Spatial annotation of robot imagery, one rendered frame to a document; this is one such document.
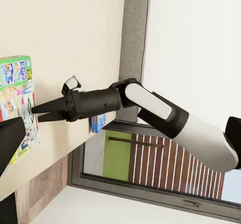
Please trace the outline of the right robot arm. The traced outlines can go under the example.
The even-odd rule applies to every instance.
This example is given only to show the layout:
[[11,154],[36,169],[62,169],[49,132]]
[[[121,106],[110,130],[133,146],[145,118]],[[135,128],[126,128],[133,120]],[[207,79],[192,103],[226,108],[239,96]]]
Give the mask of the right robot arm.
[[31,108],[38,122],[75,122],[138,106],[138,117],[178,143],[215,172],[241,170],[241,157],[222,129],[192,115],[173,102],[145,89],[136,78],[113,83],[108,89],[86,91],[77,75],[63,85],[63,97]]

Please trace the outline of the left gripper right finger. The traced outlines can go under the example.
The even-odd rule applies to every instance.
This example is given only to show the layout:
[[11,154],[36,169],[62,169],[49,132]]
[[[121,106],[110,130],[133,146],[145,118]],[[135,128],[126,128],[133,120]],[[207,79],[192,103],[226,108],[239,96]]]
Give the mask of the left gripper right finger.
[[241,119],[230,116],[224,133],[241,157]]

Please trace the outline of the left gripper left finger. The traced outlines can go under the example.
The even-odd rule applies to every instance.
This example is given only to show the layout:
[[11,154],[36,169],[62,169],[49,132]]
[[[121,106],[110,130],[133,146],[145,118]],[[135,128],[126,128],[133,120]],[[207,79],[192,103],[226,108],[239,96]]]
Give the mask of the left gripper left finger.
[[21,116],[0,122],[0,177],[26,136]]

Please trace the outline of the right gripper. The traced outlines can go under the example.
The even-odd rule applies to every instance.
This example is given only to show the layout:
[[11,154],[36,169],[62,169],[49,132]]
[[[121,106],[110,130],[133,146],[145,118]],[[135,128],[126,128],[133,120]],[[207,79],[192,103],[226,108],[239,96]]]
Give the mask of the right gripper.
[[75,122],[105,114],[106,100],[101,90],[80,93],[70,91],[66,96],[31,108],[32,114],[47,113],[38,116],[38,122],[67,121]]

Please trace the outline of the board game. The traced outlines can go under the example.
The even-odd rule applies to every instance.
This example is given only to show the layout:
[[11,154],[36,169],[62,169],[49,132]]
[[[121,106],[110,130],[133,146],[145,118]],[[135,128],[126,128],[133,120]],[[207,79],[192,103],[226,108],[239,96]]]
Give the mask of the board game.
[[31,57],[17,55],[0,58],[0,122],[21,116],[26,136],[19,145],[6,172],[27,153],[40,144]]
[[91,121],[92,121],[92,132],[99,133],[106,123],[106,113],[91,117]]

